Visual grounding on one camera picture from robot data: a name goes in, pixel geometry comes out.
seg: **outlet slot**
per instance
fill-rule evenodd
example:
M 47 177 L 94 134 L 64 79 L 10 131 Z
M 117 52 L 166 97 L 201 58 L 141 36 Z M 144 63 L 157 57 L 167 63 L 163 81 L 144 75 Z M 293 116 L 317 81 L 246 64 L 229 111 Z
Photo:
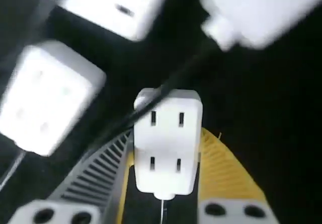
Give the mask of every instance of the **outlet slot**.
M 22 119 L 22 118 L 23 118 L 23 116 L 24 116 L 24 110 L 23 110 L 23 109 L 19 109 L 19 110 L 17 111 L 17 118 L 18 118 L 18 119 Z
M 155 170 L 155 157 L 150 158 L 150 170 L 151 171 Z
M 151 111 L 151 126 L 155 126 L 155 125 L 156 125 L 156 112 Z
M 44 122 L 41 126 L 40 126 L 40 131 L 41 132 L 46 132 L 48 130 L 48 123 Z
M 115 7 L 121 13 L 126 14 L 127 16 L 130 16 L 130 17 L 134 17 L 134 12 L 131 11 L 130 9 L 128 9 L 128 8 L 122 6 L 122 5 L 119 5 L 119 4 L 116 4 Z
M 183 125 L 184 125 L 184 119 L 185 119 L 185 113 L 181 112 L 179 114 L 179 127 L 183 127 Z
M 177 159 L 177 173 L 181 172 L 181 159 Z

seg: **white plug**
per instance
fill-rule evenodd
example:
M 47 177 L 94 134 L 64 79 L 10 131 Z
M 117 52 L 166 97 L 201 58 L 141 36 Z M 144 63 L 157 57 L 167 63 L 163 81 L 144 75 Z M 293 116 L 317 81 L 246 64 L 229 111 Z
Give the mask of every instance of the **white plug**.
M 151 97 L 143 89 L 136 108 Z M 134 169 L 139 191 L 157 199 L 193 191 L 198 165 L 202 103 L 195 91 L 173 90 L 170 95 L 134 125 Z
M 261 49 L 304 18 L 321 0 L 201 0 L 202 25 L 222 50 L 234 44 Z
M 3 95 L 0 132 L 51 155 L 103 86 L 105 73 L 57 41 L 27 46 Z
M 34 200 L 17 209 L 8 224 L 100 224 L 99 208 L 73 202 Z
M 129 40 L 142 40 L 164 0 L 62 0 L 64 9 Z

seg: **wall charger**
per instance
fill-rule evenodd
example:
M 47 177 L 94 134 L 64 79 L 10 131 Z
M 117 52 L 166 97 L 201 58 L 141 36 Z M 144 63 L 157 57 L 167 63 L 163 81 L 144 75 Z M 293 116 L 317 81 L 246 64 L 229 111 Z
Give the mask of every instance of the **wall charger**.
M 105 82 L 105 73 L 58 41 L 27 46 L 0 105 L 0 132 L 51 155 Z

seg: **white cable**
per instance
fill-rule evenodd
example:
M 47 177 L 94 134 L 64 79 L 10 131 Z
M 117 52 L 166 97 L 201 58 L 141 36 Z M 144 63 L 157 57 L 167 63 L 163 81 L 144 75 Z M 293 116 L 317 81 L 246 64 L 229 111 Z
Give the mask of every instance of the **white cable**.
M 8 180 L 11 178 L 11 176 L 15 173 L 17 170 L 18 166 L 20 165 L 21 161 L 24 159 L 26 155 L 26 151 L 20 150 L 20 153 L 18 156 L 15 158 L 15 160 L 11 163 L 11 167 L 7 169 L 7 171 L 3 174 L 3 179 L 0 182 L 0 192 L 8 182 Z

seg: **black power cord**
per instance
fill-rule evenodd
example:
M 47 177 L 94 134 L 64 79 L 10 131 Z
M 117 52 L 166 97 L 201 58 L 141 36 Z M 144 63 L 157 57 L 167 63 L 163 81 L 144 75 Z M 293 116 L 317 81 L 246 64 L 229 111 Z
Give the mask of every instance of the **black power cord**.
M 207 38 L 200 44 L 197 53 L 188 59 L 180 69 L 170 75 L 159 88 L 155 89 L 153 95 L 149 99 L 142 102 L 135 110 L 129 112 L 118 121 L 106 126 L 103 131 L 101 131 L 100 135 L 90 144 L 88 150 L 79 162 L 83 162 L 108 141 L 117 138 L 128 128 L 131 128 L 136 121 L 167 97 L 173 89 L 180 88 L 183 83 L 190 79 L 200 68 L 202 68 L 205 59 L 216 51 L 220 52 L 218 55 L 223 54 L 215 41 Z

